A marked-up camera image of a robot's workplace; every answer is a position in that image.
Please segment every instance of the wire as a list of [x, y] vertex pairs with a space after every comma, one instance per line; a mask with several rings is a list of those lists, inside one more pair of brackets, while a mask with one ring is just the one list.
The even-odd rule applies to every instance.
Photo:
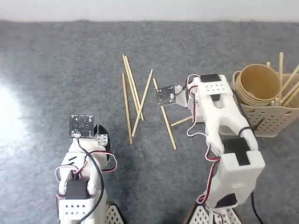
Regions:
[[216, 213], [218, 216], [220, 216], [220, 218], [221, 218], [221, 224], [223, 224], [223, 223], [224, 223], [224, 220], [223, 220], [222, 215], [221, 215], [220, 213], [216, 212], [216, 211], [213, 211], [213, 212]]
[[[114, 155], [113, 153], [111, 153], [111, 152], [107, 152], [107, 151], [102, 151], [102, 150], [94, 150], [94, 151], [91, 151], [91, 152], [89, 152], [89, 153], [90, 153], [90, 154], [92, 154], [92, 153], [101, 153], [101, 154], [106, 154], [106, 155], [110, 155], [110, 156], [112, 156], [112, 157], [114, 158], [114, 161], [115, 161], [115, 166], [114, 166], [113, 168], [110, 168], [110, 169], [102, 169], [102, 172], [104, 172], [104, 173], [109, 173], [109, 172], [113, 172], [113, 171], [116, 170], [116, 168], [117, 168], [117, 160], [116, 160], [116, 157], [115, 157], [115, 155]], [[84, 164], [87, 163], [86, 158], [87, 158], [87, 155], [86, 155], [85, 158], [84, 158]], [[74, 173], [74, 174], [77, 175], [77, 174], [81, 173], [81, 171], [82, 171], [82, 169], [84, 168], [84, 166], [85, 166], [85, 165], [83, 165], [83, 166], [82, 166], [76, 173]]]
[[94, 150], [94, 151], [91, 151], [89, 153], [90, 154], [92, 154], [92, 153], [100, 153], [100, 154], [106, 154], [106, 155], [112, 156], [114, 158], [114, 161], [115, 161], [115, 166], [113, 168], [111, 168], [111, 169], [102, 169], [102, 172], [109, 173], [109, 172], [113, 172], [113, 171], [116, 170], [116, 168], [117, 168], [117, 160], [116, 160], [116, 157], [115, 157], [115, 155], [113, 153], [107, 152], [107, 151], [102, 151], [102, 150]]
[[189, 134], [190, 130], [195, 126], [196, 124], [196, 119], [197, 119], [197, 109], [196, 109], [196, 101], [195, 101], [195, 97], [193, 97], [193, 125], [187, 130], [187, 136], [190, 138], [193, 138], [195, 135], [201, 134], [203, 136], [206, 137], [207, 139], [207, 135], [202, 133], [202, 132], [197, 132], [194, 134]]
[[87, 161], [84, 159], [84, 164], [83, 164], [83, 166], [81, 166], [81, 168], [80, 168], [77, 172], [75, 172], [74, 175], [78, 175], [78, 174], [80, 174], [81, 171], [83, 170], [83, 168], [85, 167], [86, 164], [87, 164]]
[[57, 167], [57, 168], [55, 169], [55, 177], [56, 177], [56, 180], [57, 180], [58, 182], [61, 181], [61, 178], [59, 177], [60, 175], [58, 175], [58, 170], [61, 169], [61, 168], [69, 168], [69, 169], [71, 169], [71, 170], [76, 170], [76, 171], [79, 170], [78, 167], [76, 167], [76, 166], [74, 166], [74, 165], [61, 165], [61, 166]]
[[77, 142], [78, 142], [78, 146], [85, 152], [85, 154], [89, 157], [89, 159], [93, 162], [99, 176], [100, 176], [100, 181], [101, 181], [101, 192], [100, 192], [100, 196], [96, 202], [96, 204], [93, 206], [93, 208], [85, 215], [83, 216], [78, 222], [77, 224], [81, 224], [85, 219], [87, 219], [92, 213], [93, 211], [96, 210], [96, 208], [98, 207], [98, 205], [100, 204], [101, 200], [102, 200], [102, 197], [103, 197], [103, 194], [104, 194], [104, 179], [103, 179], [103, 175], [101, 173], [101, 170], [99, 168], [99, 166], [97, 165], [96, 161], [94, 160], [94, 158], [90, 155], [90, 153], [84, 149], [81, 145], [80, 145], [80, 142], [79, 142], [79, 138], [76, 138], [77, 139]]
[[[187, 130], [187, 135], [191, 138], [193, 138], [195, 135], [198, 135], [198, 134], [201, 134], [203, 136], [206, 137], [207, 139], [207, 135], [202, 133], [202, 132], [197, 132], [197, 133], [194, 133], [194, 134], [189, 134], [189, 131], [195, 126], [196, 124], [196, 119], [197, 119], [197, 109], [196, 109], [196, 101], [195, 101], [195, 97], [193, 97], [193, 125]], [[200, 195], [198, 198], [197, 198], [197, 203], [198, 204], [204, 204], [206, 201], [207, 201], [207, 198], [209, 197], [209, 194], [210, 194], [210, 188], [211, 188], [211, 183], [212, 183], [212, 177], [213, 177], [213, 173], [214, 173], [214, 168], [217, 164], [217, 162], [220, 161], [220, 157], [215, 157], [215, 158], [209, 158], [209, 154], [210, 154], [210, 151], [211, 151], [211, 144], [208, 143], [208, 146], [207, 146], [207, 150], [206, 150], [206, 153], [205, 153], [205, 158], [208, 160], [208, 161], [212, 161], [213, 164], [211, 166], [211, 169], [210, 169], [210, 174], [209, 174], [209, 178], [208, 178], [208, 182], [207, 182], [207, 185], [206, 185], [206, 193], [205, 194], [202, 194]]]
[[252, 205], [252, 210], [255, 214], [255, 216], [257, 217], [257, 219], [259, 220], [260, 224], [263, 224], [262, 219], [260, 218], [260, 216], [258, 215], [257, 211], [256, 211], [256, 206], [254, 204], [254, 196], [253, 196], [253, 191], [251, 192], [251, 205]]
[[184, 90], [186, 89], [186, 87], [187, 87], [187, 86], [186, 86], [186, 85], [184, 85], [184, 86], [183, 86], [183, 88], [181, 89], [181, 91], [180, 91], [180, 92], [178, 92], [178, 93], [176, 93], [176, 94], [174, 94], [174, 96], [176, 97], [178, 94], [180, 94], [182, 91], [184, 91]]
[[214, 173], [214, 169], [215, 169], [215, 166], [216, 166], [216, 164], [217, 164], [218, 162], [219, 162], [219, 161], [215, 161], [215, 162], [213, 162], [213, 164], [212, 164], [212, 166], [211, 166], [210, 174], [209, 174], [209, 178], [208, 178], [207, 185], [206, 185], [206, 193], [203, 193], [202, 195], [200, 195], [200, 196], [196, 199], [196, 202], [197, 202], [199, 205], [203, 205], [203, 204], [207, 201], [207, 198], [209, 197], [210, 189], [211, 189], [211, 183], [212, 183], [212, 178], [213, 178], [213, 173]]

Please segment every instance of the perforated base plate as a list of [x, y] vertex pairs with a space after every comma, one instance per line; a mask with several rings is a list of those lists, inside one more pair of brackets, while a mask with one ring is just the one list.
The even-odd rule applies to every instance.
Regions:
[[110, 205], [106, 212], [105, 224], [124, 224], [121, 215], [115, 205]]
[[[222, 215], [223, 224], [242, 224], [235, 212], [232, 209], [215, 210]], [[189, 224], [209, 224], [209, 215], [202, 206], [197, 206], [195, 212], [190, 219]], [[216, 224], [222, 224], [220, 215], [214, 213]]]

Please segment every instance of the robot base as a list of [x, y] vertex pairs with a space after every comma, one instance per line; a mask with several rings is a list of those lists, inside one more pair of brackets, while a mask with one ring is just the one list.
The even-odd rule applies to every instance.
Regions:
[[[242, 224], [233, 209], [216, 209], [214, 211], [222, 215], [223, 223], [220, 215], [214, 213], [213, 224]], [[197, 206], [193, 210], [188, 224], [210, 224], [207, 210], [203, 206]]]
[[105, 224], [126, 224], [116, 204], [110, 204], [107, 209]]

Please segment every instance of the plastic basket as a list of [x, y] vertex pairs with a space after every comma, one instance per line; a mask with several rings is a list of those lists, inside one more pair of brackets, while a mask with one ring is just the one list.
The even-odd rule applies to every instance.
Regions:
[[[235, 89], [235, 80], [239, 73], [233, 75], [233, 80], [230, 84], [231, 88]], [[283, 83], [288, 79], [290, 74], [283, 75]], [[288, 84], [283, 92], [283, 96], [299, 82], [299, 75], [296, 75]], [[241, 104], [242, 109], [249, 118], [252, 126], [256, 126], [262, 119], [262, 123], [255, 131], [256, 137], [274, 138], [277, 134], [286, 128], [290, 123], [299, 118], [299, 94], [289, 103], [289, 107], [283, 106], [249, 106]], [[220, 133], [223, 135], [234, 135], [228, 128], [222, 128]]]

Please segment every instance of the white wall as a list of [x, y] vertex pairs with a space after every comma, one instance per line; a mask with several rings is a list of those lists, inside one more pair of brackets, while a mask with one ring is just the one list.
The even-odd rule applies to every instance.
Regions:
[[0, 0], [11, 21], [299, 21], [299, 0]]

